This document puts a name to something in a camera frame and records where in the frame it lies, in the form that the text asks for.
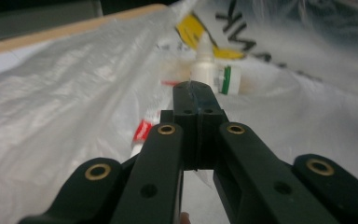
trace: plastic sheet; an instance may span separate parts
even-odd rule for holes
[[[112,21],[0,74],[0,223],[44,212],[82,162],[130,156],[146,111],[172,98],[161,80],[188,77],[195,53],[173,27],[194,4]],[[241,67],[246,80],[247,94],[217,95],[230,120],[252,127],[284,161],[317,153],[358,177],[357,93],[252,56],[221,63]],[[211,172],[202,178],[211,183]],[[193,223],[227,223],[213,185],[192,173],[183,210]]]
[[[358,4],[352,0],[213,0],[194,8],[220,48],[358,95]]]

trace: black plastic part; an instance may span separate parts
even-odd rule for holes
[[[26,217],[20,224],[107,223],[123,188],[120,173],[120,163],[111,159],[83,163],[62,186],[46,213]]]
[[[110,223],[179,223],[182,139],[182,128],[173,123],[160,123],[150,130]]]
[[[174,86],[173,120],[185,131],[185,170],[213,169],[217,151],[214,137],[228,119],[211,87],[197,81]]]
[[[160,123],[173,122],[173,111],[172,110],[161,110],[159,122]]]
[[[38,0],[38,1],[30,1],[30,0],[0,0],[0,13],[16,11],[16,10],[24,10],[27,8],[35,8],[35,7],[49,7],[54,5],[63,5],[73,2],[79,2],[81,0]]]
[[[121,176],[122,176],[122,179],[125,181],[125,183],[127,183],[127,180],[130,178],[132,168],[135,165],[136,160],[138,159],[138,155],[135,155],[135,156],[129,158],[128,160],[124,161],[121,164],[121,167],[122,167]]]
[[[341,223],[358,223],[358,180],[329,159],[303,155],[293,173]]]
[[[183,155],[185,170],[197,170],[197,107],[189,82],[173,87],[173,121],[184,130]]]
[[[234,223],[337,223],[249,127],[228,122],[219,132],[221,154],[241,188]]]
[[[176,0],[100,0],[103,9],[103,14],[108,15],[123,10],[128,10],[135,7],[143,7],[150,4],[164,4],[169,5],[174,3]]]
[[[230,223],[236,223],[240,212],[241,189],[224,161],[219,161],[213,172],[213,182],[219,192]]]

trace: small white container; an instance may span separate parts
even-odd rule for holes
[[[219,91],[219,66],[214,62],[213,45],[204,33],[197,47],[196,61],[191,65],[190,79],[209,85],[213,93]]]
[[[241,69],[238,66],[225,67],[225,74],[221,78],[219,92],[225,95],[238,95],[241,85]]]

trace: red object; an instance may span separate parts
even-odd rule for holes
[[[133,142],[145,141],[147,135],[149,134],[150,130],[152,129],[153,124],[147,120],[142,119],[139,123],[138,128],[136,129],[135,135],[132,138]]]

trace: brass insert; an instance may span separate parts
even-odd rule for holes
[[[234,134],[245,133],[245,130],[241,126],[238,126],[238,125],[229,125],[227,127],[227,130],[229,133],[234,133]]]
[[[317,159],[309,159],[307,161],[307,167],[318,175],[334,174],[334,168],[325,161],[321,161]]]
[[[87,169],[85,176],[88,180],[101,180],[109,175],[111,168],[109,165],[100,163],[95,164]]]
[[[172,125],[162,125],[158,128],[158,132],[161,134],[172,134],[175,132],[175,127]]]

